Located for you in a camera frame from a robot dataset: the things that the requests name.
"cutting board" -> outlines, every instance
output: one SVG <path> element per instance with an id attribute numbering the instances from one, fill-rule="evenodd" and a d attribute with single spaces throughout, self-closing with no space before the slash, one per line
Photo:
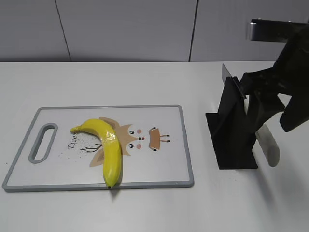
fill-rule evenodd
<path id="1" fill-rule="evenodd" d="M 70 128 L 100 118 L 116 130 L 123 153 L 114 189 L 194 184 L 182 108 L 178 105 L 38 109 L 3 182 L 7 192 L 107 189 L 101 141 Z"/>

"deer ear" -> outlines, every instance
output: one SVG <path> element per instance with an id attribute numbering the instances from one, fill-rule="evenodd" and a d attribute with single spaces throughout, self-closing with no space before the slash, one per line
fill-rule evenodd
<path id="1" fill-rule="evenodd" d="M 96 167 L 102 165 L 104 162 L 104 149 L 100 149 L 96 152 L 95 156 L 91 160 L 90 167 Z"/>
<path id="2" fill-rule="evenodd" d="M 120 127 L 119 123 L 111 118 L 108 117 L 99 117 L 100 120 L 107 122 L 111 125 L 113 129 L 116 129 L 117 127 Z"/>

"gray cutting board rim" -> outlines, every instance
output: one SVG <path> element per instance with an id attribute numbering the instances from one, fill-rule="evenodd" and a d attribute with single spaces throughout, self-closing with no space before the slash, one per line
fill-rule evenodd
<path id="1" fill-rule="evenodd" d="M 68 190 L 106 190 L 105 183 L 91 183 L 91 184 L 61 184 L 61 185 L 8 185 L 8 181 L 14 171 L 15 165 L 18 162 L 19 156 L 24 148 L 24 145 L 31 133 L 31 130 L 36 123 L 36 120 L 42 110 L 63 110 L 63 109 L 113 109 L 113 108 L 178 108 L 181 122 L 181 129 L 183 133 L 183 144 L 185 149 L 186 164 L 189 180 L 184 181 L 158 181 L 158 182 L 126 182 L 114 186 L 113 189 L 153 189 L 153 188 L 187 188 L 194 185 L 194 178 L 186 137 L 184 117 L 181 106 L 179 105 L 129 105 L 129 106 L 79 106 L 79 107 L 42 107 L 39 108 L 34 116 L 34 119 L 26 133 L 26 136 L 12 162 L 12 165 L 2 184 L 6 192 L 30 192 L 30 191 L 68 191 Z"/>

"gray wall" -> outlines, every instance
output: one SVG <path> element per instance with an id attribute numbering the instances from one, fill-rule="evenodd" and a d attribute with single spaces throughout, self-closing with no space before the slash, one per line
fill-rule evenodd
<path id="1" fill-rule="evenodd" d="M 309 0 L 199 0 L 191 61 L 276 60 L 283 43 L 246 39 L 252 18 L 305 23 Z"/>
<path id="2" fill-rule="evenodd" d="M 0 61 L 69 61 L 53 0 L 0 0 Z"/>
<path id="3" fill-rule="evenodd" d="M 72 61 L 188 61 L 195 0 L 57 0 Z"/>
<path id="4" fill-rule="evenodd" d="M 0 0 L 0 61 L 188 61 L 196 2 Z M 247 40 L 248 23 L 307 22 L 308 10 L 309 0 L 199 0 L 191 61 L 275 60 L 284 44 Z"/>

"cutting board handle hole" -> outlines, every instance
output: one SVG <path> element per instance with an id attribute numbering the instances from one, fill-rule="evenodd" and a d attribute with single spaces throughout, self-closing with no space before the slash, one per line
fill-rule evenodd
<path id="1" fill-rule="evenodd" d="M 30 151 L 29 162 L 41 163 L 48 157 L 57 130 L 58 126 L 55 123 L 47 123 L 41 127 Z"/>

